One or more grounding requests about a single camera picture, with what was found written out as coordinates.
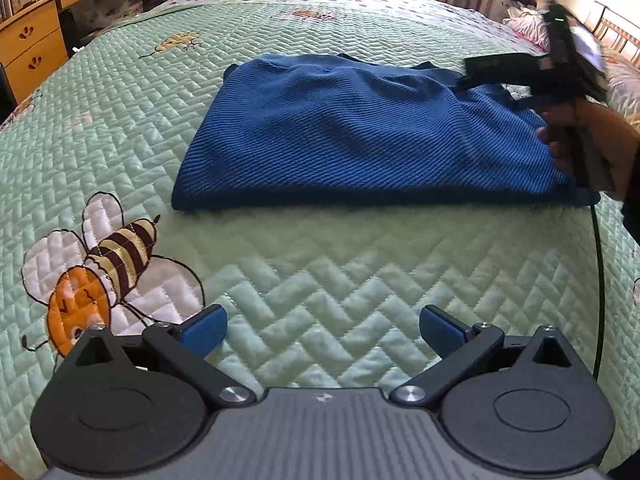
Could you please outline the person's right hand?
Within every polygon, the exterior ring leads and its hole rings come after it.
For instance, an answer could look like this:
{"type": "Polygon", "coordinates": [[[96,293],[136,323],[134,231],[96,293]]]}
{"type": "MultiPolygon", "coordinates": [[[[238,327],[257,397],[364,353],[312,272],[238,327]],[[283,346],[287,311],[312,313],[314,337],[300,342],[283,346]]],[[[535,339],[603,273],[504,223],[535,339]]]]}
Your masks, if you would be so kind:
{"type": "Polygon", "coordinates": [[[540,110],[539,114],[546,125],[538,130],[538,136],[548,146],[555,166],[561,171],[573,171],[570,148],[562,139],[563,131],[571,126],[585,128],[610,165],[614,191],[608,195],[614,200],[624,200],[639,149],[638,131],[615,110],[583,100],[540,110]]]}

